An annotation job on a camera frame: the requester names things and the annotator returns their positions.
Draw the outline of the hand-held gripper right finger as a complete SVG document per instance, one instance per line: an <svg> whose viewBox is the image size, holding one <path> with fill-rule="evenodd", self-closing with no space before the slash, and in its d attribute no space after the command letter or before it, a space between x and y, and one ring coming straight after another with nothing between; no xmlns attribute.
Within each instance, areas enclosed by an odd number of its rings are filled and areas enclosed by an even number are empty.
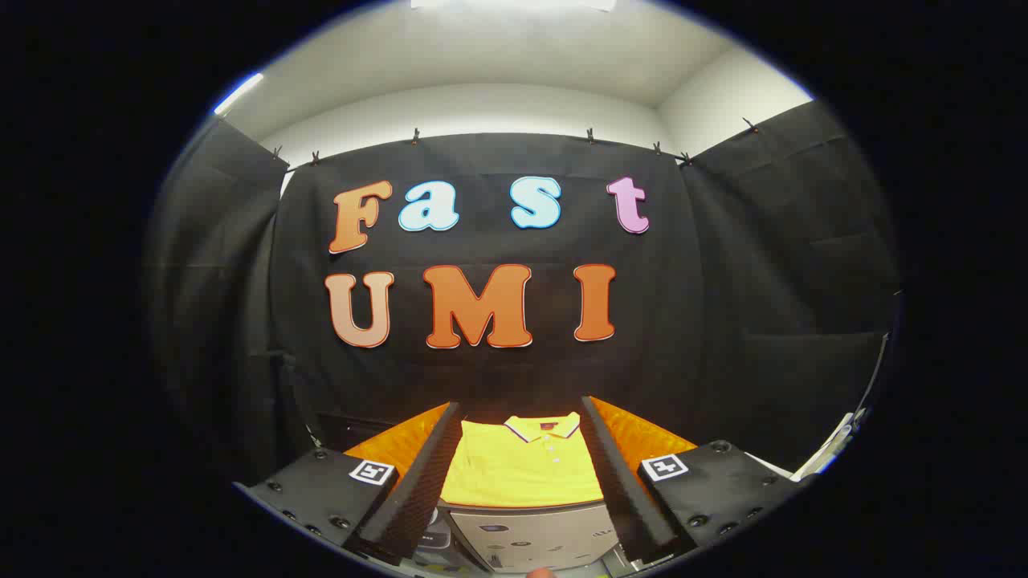
<svg viewBox="0 0 1028 578"><path fill-rule="evenodd" d="M808 487L733 442L685 442L595 397L581 399L580 414L607 512L631 562L712 548Z"/></svg>

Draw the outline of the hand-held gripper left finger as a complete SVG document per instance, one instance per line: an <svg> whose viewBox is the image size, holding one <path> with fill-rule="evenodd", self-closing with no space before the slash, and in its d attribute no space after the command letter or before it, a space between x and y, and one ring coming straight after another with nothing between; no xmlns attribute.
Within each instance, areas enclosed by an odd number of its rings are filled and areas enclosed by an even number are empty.
<svg viewBox="0 0 1028 578"><path fill-rule="evenodd" d="M465 416L456 401L400 423L317 410L307 450L235 489L335 552L396 566L414 554L430 526Z"/></svg>

